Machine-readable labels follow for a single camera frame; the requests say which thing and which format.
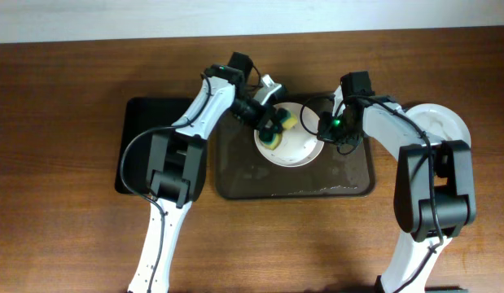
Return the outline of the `green yellow sponge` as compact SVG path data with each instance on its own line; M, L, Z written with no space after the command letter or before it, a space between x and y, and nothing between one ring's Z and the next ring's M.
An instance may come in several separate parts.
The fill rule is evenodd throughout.
M283 132L292 129L297 122L292 112L285 108L278 109L271 120L271 125L259 131L258 138L261 145L268 150L274 150L280 145Z

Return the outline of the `white plate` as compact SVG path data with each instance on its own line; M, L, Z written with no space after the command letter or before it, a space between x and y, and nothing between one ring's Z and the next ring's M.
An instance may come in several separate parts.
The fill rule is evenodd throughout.
M254 130L254 141L257 150L272 164L285 168L297 168L306 165L321 153L324 142L307 132L300 123L300 110L302 104L285 102L274 105L275 108L284 108L299 121L291 129L283 131L279 145L270 150L259 139L259 132ZM303 110L303 122L305 127L312 132L317 131L318 115L308 107Z
M471 135L463 119L447 107L423 103L411 107L406 115L418 126L444 140L462 140L471 146Z

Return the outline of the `brown serving tray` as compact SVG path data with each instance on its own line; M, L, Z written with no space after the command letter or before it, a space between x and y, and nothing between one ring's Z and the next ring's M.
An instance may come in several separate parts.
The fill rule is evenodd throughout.
M375 188L367 139L349 155L325 144L307 164L281 167L259 152L253 129L228 112L219 120L212 145L214 184L226 199L360 197Z

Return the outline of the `black plastic tray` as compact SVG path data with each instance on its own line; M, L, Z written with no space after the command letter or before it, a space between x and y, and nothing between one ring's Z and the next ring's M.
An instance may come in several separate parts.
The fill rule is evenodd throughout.
M114 183L116 192L122 195L132 194L123 184L119 172L122 156L129 143L145 130L171 125L182 116L191 103L192 99L187 98L148 97L135 97L127 102ZM146 178L150 149L151 135L147 134L131 146L125 158L125 181L140 193L148 192Z

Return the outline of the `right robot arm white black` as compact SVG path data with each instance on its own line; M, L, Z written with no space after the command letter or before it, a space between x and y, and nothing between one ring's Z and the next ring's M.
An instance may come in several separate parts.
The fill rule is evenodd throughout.
M334 107L318 122L318 140L353 153L365 138L397 161L393 209L400 228L376 292L424 292L440 254L476 218L471 146L433 133L389 95L377 95L368 72L340 78Z

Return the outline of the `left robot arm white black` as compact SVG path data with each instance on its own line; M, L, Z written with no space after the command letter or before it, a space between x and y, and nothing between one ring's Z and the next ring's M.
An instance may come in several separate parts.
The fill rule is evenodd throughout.
M186 112L171 125L155 126L133 138L119 164L125 179L128 154L136 142L151 139L144 192L129 191L151 206L149 225L138 266L128 285L130 293L169 291L171 264L182 224L199 198L206 178L208 139L226 112L242 123L262 130L272 123L274 133L283 127L272 105L285 93L282 84L260 75L257 85L248 77L255 64L248 55L234 52L226 65L214 64L201 73L199 93Z

